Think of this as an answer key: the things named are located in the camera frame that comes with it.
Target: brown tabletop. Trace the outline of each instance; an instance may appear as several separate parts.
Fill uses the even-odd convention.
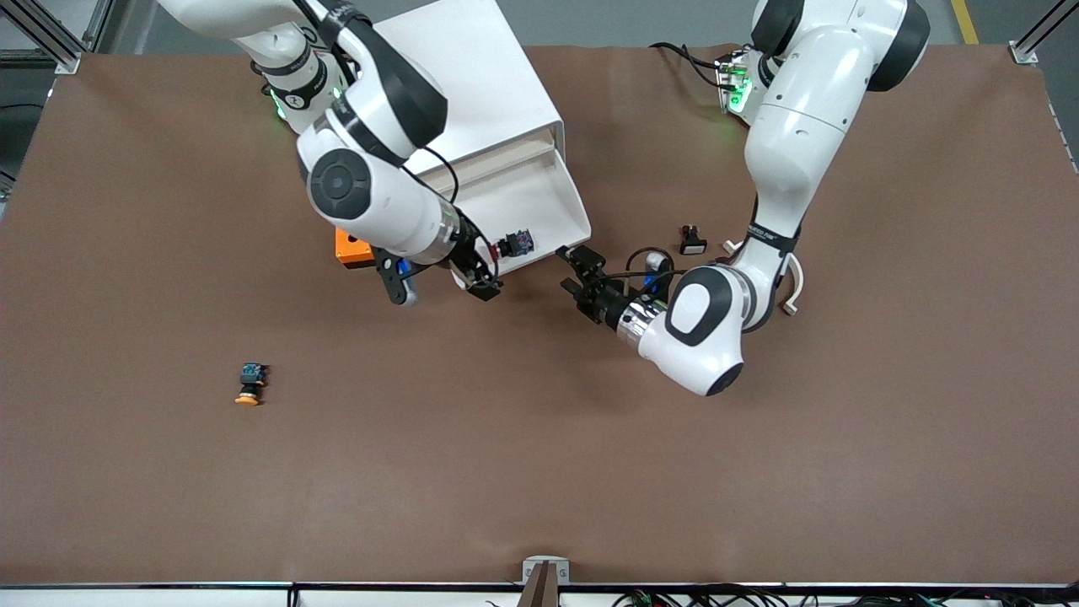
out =
[[[529,55],[592,247],[741,237],[746,130],[687,65]],[[1003,47],[931,47],[866,98],[801,313],[712,399],[579,316],[557,259],[392,306],[334,260],[247,63],[58,80],[0,224],[3,582],[502,580],[535,553],[579,581],[1079,577],[1079,180]]]

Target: orange box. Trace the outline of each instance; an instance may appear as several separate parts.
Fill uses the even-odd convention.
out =
[[[336,227],[336,230],[333,249],[342,265],[349,268],[374,265],[374,251],[371,250],[371,245],[356,236],[349,235],[341,227]]]

